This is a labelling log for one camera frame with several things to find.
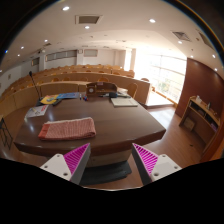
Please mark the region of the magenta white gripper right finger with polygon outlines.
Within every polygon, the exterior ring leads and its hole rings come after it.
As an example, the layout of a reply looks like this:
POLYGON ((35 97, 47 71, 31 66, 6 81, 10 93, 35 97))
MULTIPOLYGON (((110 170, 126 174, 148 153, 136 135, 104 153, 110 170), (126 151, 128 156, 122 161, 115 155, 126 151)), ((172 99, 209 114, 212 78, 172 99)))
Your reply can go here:
POLYGON ((166 154, 157 155, 136 143, 132 144, 132 155, 143 185, 181 170, 181 167, 166 154))

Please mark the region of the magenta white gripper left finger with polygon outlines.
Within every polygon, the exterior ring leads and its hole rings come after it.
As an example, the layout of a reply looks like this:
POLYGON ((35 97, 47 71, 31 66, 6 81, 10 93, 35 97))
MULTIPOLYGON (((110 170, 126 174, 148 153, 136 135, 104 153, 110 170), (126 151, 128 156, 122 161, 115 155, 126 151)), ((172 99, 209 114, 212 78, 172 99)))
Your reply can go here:
POLYGON ((87 143, 64 155, 55 154, 41 166, 41 169, 75 184, 79 184, 90 154, 91 147, 87 143))

